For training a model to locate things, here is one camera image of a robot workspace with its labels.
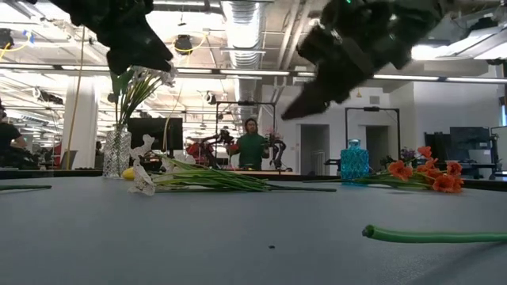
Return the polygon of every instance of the gray table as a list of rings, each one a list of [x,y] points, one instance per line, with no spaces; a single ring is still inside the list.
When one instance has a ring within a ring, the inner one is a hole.
[[[400,245],[361,237],[369,223],[507,231],[502,192],[451,196],[320,184],[338,191],[147,197],[127,193],[128,182],[100,177],[0,181],[13,183],[55,187],[0,194],[2,285],[507,280],[507,245]]]

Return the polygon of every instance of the green stem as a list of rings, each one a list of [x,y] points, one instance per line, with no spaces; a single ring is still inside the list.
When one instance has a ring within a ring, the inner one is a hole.
[[[7,190],[28,190],[28,189],[51,189],[50,185],[2,185],[0,191]]]
[[[507,241],[507,233],[402,232],[368,225],[363,236],[398,243],[472,243]]]

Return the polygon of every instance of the monitor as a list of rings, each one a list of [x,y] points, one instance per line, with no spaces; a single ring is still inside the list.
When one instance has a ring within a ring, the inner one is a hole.
[[[451,127],[452,147],[461,150],[490,149],[488,127]]]
[[[163,150],[164,128],[166,118],[131,118],[128,120],[128,131],[132,133],[131,148],[144,144],[143,135],[155,138],[152,150]],[[183,119],[170,118],[167,130],[167,148],[183,150]]]

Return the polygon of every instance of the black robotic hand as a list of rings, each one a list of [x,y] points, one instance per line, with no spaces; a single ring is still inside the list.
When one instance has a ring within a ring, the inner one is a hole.
[[[37,0],[26,0],[36,4]],[[132,65],[170,71],[173,58],[146,21],[153,0],[50,0],[71,16],[72,24],[85,25],[99,42],[110,47],[109,69],[124,73]]]
[[[300,56],[317,67],[317,76],[282,115],[283,120],[326,111],[332,101],[349,98],[351,89],[388,63],[402,69],[411,48],[443,18],[453,0],[331,0],[298,46]]]

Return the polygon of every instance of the fluorescent light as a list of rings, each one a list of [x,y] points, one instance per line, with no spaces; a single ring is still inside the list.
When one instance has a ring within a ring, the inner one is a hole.
[[[439,77],[437,76],[413,76],[413,75],[389,75],[389,74],[375,74],[373,75],[373,78],[383,80],[407,80],[407,81],[428,81],[428,82],[437,81],[439,79]]]
[[[475,57],[475,59],[505,59],[507,58],[507,43],[493,47],[489,51]]]
[[[62,66],[64,70],[79,70],[80,66]],[[82,66],[84,71],[109,71],[109,66]]]
[[[177,72],[183,74],[211,74],[213,70],[203,68],[177,68]]]
[[[10,110],[5,110],[5,114],[9,118],[13,118],[13,119],[22,119],[23,118],[23,116],[20,113],[14,112],[14,111],[10,111]]]
[[[220,70],[221,74],[230,75],[271,75],[271,76],[288,76],[288,71],[276,70]]]
[[[314,72],[298,72],[298,77],[315,77]]]
[[[48,64],[26,64],[26,63],[0,63],[0,68],[16,68],[16,69],[53,69]]]
[[[34,127],[22,127],[21,129],[23,129],[25,131],[40,131],[39,129],[34,128]]]
[[[445,81],[460,83],[507,84],[507,79],[503,78],[447,78]]]

